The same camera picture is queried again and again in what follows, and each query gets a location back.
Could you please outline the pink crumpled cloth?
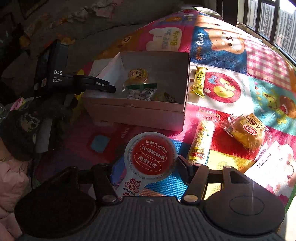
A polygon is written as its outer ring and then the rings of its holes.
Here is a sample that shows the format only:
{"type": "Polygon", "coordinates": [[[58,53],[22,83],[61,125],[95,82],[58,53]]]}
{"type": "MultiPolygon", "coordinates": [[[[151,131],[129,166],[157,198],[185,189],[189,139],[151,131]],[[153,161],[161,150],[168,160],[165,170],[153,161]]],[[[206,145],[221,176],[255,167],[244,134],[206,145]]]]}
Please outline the pink crumpled cloth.
{"type": "Polygon", "coordinates": [[[52,21],[49,28],[53,29],[64,23],[73,23],[74,21],[84,23],[90,15],[110,19],[115,9],[122,3],[123,1],[93,1],[91,5],[83,6],[76,11],[63,14],[58,19],[52,21]]]}

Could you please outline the yellow long snack bar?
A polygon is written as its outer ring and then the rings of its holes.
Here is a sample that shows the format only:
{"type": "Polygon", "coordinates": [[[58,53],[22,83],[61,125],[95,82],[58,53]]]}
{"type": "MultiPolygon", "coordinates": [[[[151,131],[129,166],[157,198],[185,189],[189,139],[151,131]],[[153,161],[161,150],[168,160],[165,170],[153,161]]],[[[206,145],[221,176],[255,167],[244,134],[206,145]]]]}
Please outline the yellow long snack bar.
{"type": "Polygon", "coordinates": [[[205,75],[208,69],[206,67],[196,67],[196,72],[194,76],[193,85],[190,90],[192,93],[195,93],[197,96],[204,98],[204,84],[205,84],[205,75]]]}

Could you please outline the colourful cartoon play mat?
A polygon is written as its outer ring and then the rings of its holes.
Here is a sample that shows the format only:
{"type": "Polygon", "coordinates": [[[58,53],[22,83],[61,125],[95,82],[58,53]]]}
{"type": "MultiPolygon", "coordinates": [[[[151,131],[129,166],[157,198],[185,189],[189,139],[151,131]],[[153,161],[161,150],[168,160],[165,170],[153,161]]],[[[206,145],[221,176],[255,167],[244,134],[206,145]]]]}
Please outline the colourful cartoon play mat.
{"type": "MultiPolygon", "coordinates": [[[[153,21],[117,40],[97,59],[80,70],[96,74],[123,51],[167,50],[190,53],[191,77],[204,66],[204,98],[189,92],[185,125],[181,132],[164,131],[181,155],[188,154],[198,125],[197,112],[205,108],[220,115],[255,114],[272,134],[268,148],[277,141],[293,150],[294,173],[287,182],[266,189],[285,205],[295,197],[295,83],[294,69],[272,49],[243,30],[197,10],[182,10],[153,21]]],[[[220,126],[215,129],[206,164],[213,169],[231,165],[241,172],[254,161],[243,146],[220,126]]]]}

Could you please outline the dark window frame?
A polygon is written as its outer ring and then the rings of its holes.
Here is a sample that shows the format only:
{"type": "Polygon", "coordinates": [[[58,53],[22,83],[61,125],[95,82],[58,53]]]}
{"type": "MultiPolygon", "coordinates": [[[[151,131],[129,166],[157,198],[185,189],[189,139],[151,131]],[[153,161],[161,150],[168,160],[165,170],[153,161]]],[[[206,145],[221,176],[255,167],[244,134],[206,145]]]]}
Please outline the dark window frame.
{"type": "Polygon", "coordinates": [[[216,11],[278,49],[295,65],[295,1],[217,1],[216,11]]]}

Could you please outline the green white snack packet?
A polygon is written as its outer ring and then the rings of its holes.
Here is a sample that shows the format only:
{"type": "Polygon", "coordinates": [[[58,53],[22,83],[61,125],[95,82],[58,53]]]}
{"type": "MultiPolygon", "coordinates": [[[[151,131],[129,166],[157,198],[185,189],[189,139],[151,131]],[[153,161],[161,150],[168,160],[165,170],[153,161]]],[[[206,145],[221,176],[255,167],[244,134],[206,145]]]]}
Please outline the green white snack packet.
{"type": "Polygon", "coordinates": [[[158,85],[156,83],[144,83],[130,85],[127,87],[127,99],[151,100],[156,93],[158,85]]]}

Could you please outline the pink white Volcano packet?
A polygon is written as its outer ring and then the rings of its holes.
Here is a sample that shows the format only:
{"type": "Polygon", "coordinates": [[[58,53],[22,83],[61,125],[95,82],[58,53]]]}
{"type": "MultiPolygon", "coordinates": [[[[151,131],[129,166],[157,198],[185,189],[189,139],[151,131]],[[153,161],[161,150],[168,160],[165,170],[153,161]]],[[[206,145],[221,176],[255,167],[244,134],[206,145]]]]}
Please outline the pink white Volcano packet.
{"type": "Polygon", "coordinates": [[[244,174],[264,188],[276,187],[292,177],[292,157],[293,150],[290,145],[280,145],[275,141],[244,174]]]}

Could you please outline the yellow small bread packet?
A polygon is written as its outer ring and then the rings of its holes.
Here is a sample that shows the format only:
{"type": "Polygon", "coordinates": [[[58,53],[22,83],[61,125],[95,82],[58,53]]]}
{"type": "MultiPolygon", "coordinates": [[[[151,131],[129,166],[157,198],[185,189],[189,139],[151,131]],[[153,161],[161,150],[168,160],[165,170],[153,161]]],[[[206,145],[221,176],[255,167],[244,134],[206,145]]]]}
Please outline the yellow small bread packet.
{"type": "Polygon", "coordinates": [[[124,82],[122,90],[130,85],[144,84],[148,80],[148,72],[144,68],[132,69],[128,73],[128,79],[124,82]]]}

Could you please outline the rice puff roll packet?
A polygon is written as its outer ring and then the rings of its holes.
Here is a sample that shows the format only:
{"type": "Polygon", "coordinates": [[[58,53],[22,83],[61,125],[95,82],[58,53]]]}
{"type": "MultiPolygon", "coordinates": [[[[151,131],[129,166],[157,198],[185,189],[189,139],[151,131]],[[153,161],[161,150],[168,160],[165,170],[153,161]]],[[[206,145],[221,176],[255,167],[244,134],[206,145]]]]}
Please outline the rice puff roll packet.
{"type": "Polygon", "coordinates": [[[206,165],[212,138],[220,121],[220,115],[205,108],[199,108],[197,117],[198,125],[187,155],[187,161],[191,165],[206,165]]]}

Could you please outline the red round hawthorn lollipop pack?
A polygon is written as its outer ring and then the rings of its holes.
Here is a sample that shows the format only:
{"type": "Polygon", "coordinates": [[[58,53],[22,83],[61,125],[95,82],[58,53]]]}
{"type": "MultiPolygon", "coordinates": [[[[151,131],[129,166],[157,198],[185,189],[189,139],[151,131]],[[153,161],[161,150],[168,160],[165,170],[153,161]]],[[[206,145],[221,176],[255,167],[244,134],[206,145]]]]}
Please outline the red round hawthorn lollipop pack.
{"type": "Polygon", "coordinates": [[[125,148],[126,176],[116,190],[118,198],[139,196],[146,185],[170,176],[176,162],[175,146],[165,135],[156,132],[136,135],[125,148]]]}

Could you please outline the white cardboard box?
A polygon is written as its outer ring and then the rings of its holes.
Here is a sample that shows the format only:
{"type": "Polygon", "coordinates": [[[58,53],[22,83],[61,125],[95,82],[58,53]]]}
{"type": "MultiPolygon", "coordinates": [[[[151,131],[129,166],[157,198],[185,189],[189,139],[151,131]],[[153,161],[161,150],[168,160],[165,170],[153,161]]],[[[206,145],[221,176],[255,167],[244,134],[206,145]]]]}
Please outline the white cardboard box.
{"type": "Polygon", "coordinates": [[[189,71],[189,53],[120,52],[97,76],[116,92],[86,90],[84,106],[94,121],[181,132],[189,71]]]}

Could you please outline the red quail egg packet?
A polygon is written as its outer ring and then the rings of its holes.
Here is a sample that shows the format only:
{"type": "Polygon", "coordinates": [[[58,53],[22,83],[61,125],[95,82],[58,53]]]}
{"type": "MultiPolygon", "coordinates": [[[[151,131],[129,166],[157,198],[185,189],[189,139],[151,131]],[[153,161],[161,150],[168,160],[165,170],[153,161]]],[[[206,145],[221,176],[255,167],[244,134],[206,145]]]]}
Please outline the red quail egg packet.
{"type": "Polygon", "coordinates": [[[176,100],[167,92],[156,93],[152,100],[153,101],[176,103],[176,100]]]}

